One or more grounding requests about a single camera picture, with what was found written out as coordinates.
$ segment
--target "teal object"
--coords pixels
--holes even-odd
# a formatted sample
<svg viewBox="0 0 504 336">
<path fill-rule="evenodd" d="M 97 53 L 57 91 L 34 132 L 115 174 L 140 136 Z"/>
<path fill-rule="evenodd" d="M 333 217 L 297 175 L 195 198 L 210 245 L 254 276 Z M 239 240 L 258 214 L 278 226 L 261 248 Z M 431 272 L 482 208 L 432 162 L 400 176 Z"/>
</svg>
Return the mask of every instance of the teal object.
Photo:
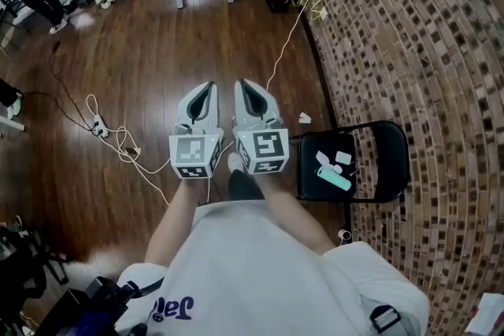
<svg viewBox="0 0 504 336">
<path fill-rule="evenodd" d="M 317 176 L 343 190 L 349 190 L 352 186 L 352 183 L 348 179 L 343 178 L 340 174 L 337 174 L 329 168 L 320 167 L 317 171 Z"/>
</svg>

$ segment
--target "brick wall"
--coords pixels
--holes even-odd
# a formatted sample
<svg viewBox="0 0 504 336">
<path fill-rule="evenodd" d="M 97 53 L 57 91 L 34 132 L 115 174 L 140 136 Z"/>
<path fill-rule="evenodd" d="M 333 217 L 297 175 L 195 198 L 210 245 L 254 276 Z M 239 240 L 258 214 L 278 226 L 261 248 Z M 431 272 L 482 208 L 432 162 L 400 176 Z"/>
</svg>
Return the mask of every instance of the brick wall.
<svg viewBox="0 0 504 336">
<path fill-rule="evenodd" d="M 354 205 L 354 236 L 429 296 L 430 334 L 460 334 L 483 292 L 504 292 L 504 0 L 324 4 L 312 25 L 339 124 L 393 120 L 409 142 L 405 201 Z M 372 137 L 355 139 L 369 196 Z"/>
</svg>

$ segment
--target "black pants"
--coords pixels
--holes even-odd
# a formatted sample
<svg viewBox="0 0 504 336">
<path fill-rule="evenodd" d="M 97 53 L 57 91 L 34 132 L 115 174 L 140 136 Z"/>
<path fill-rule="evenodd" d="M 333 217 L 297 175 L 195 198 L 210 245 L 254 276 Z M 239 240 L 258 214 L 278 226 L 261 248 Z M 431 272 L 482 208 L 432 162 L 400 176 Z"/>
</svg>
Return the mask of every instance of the black pants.
<svg viewBox="0 0 504 336">
<path fill-rule="evenodd" d="M 14 102 L 17 100 L 17 93 L 21 94 L 21 92 L 11 87 L 5 81 L 0 79 L 0 102 L 9 108 Z"/>
<path fill-rule="evenodd" d="M 237 169 L 229 177 L 228 192 L 230 201 L 257 201 L 265 198 L 256 182 Z"/>
<path fill-rule="evenodd" d="M 61 23 L 65 14 L 59 0 L 23 0 L 23 3 L 42 14 L 54 27 Z"/>
</svg>

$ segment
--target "chair seat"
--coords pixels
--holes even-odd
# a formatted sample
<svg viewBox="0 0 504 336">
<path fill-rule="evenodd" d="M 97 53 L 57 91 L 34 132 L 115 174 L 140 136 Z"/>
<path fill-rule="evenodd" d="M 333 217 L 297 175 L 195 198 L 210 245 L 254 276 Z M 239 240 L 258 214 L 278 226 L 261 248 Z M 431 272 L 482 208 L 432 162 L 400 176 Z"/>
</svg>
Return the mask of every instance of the chair seat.
<svg viewBox="0 0 504 336">
<path fill-rule="evenodd" d="M 343 190 L 317 176 L 321 164 L 315 156 L 319 151 L 329 157 L 331 164 L 338 164 L 335 162 L 335 157 L 339 151 L 350 154 L 353 163 L 355 161 L 354 136 L 337 131 L 323 131 L 309 133 L 301 138 L 298 146 L 298 196 L 313 201 L 351 199 L 356 189 L 356 174 L 354 173 L 357 169 L 356 164 L 338 164 L 343 169 L 340 175 L 351 182 L 350 189 Z"/>
</svg>

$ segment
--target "sneaker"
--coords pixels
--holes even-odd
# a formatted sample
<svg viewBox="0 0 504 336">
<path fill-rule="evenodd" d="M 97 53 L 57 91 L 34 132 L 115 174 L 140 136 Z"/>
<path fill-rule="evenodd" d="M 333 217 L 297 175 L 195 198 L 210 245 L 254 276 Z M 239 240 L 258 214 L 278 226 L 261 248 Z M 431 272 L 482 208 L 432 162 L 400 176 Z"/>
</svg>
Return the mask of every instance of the sneaker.
<svg viewBox="0 0 504 336">
<path fill-rule="evenodd" d="M 228 168 L 231 173 L 236 169 L 243 172 L 243 161 L 238 153 L 233 152 L 228 155 Z"/>
<path fill-rule="evenodd" d="M 51 35 L 56 34 L 58 31 L 60 31 L 60 30 L 62 30 L 63 28 L 65 28 L 65 27 L 66 27 L 66 24 L 68 24 L 68 21 L 67 21 L 67 20 L 65 20 L 65 19 L 61 20 L 61 23 L 60 23 L 59 25 L 56 25 L 56 26 L 54 26 L 54 27 L 51 27 L 51 29 L 49 30 L 49 33 L 50 33 Z"/>
<path fill-rule="evenodd" d="M 21 111 L 21 97 L 18 95 L 16 102 L 12 104 L 14 116 L 18 116 Z"/>
</svg>

